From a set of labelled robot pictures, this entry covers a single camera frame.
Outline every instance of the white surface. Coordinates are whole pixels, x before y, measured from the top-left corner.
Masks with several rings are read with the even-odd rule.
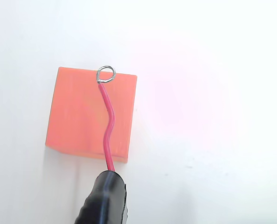
[[[106,64],[129,224],[277,224],[277,1],[210,2],[0,0],[0,224],[74,223],[106,166],[45,148],[56,73]]]

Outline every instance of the silver wire hook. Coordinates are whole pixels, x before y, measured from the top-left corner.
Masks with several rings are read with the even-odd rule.
[[[109,79],[106,79],[106,80],[100,79],[100,78],[99,78],[100,72],[101,72],[101,70],[103,70],[103,69],[111,69],[111,70],[112,70],[112,77],[110,77]],[[116,71],[115,71],[115,69],[114,69],[113,67],[111,67],[111,66],[109,66],[109,65],[102,66],[101,68],[99,68],[99,69],[97,70],[96,79],[97,79],[97,83],[98,83],[98,84],[99,84],[99,83],[108,83],[108,82],[112,81],[115,77],[116,77]]]

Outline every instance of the red wire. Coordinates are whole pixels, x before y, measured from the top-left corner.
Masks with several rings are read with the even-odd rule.
[[[115,125],[115,113],[114,113],[114,109],[112,108],[110,98],[106,92],[104,85],[102,83],[100,83],[98,85],[98,88],[101,92],[107,112],[109,114],[109,123],[105,130],[104,138],[103,138],[105,161],[106,161],[108,170],[115,171],[114,162],[113,162],[112,156],[111,156],[111,147],[110,147],[111,132]]]

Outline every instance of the orange foam cube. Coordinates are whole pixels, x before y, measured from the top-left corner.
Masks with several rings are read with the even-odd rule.
[[[111,72],[101,72],[107,79]],[[118,74],[104,86],[115,111],[110,146],[113,160],[127,162],[137,76]],[[103,136],[108,113],[98,89],[96,71],[59,68],[46,146],[59,152],[104,158]]]

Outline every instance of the black plastic handle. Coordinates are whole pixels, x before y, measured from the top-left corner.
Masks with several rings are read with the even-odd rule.
[[[95,180],[75,224],[125,224],[126,184],[113,171],[102,172]]]

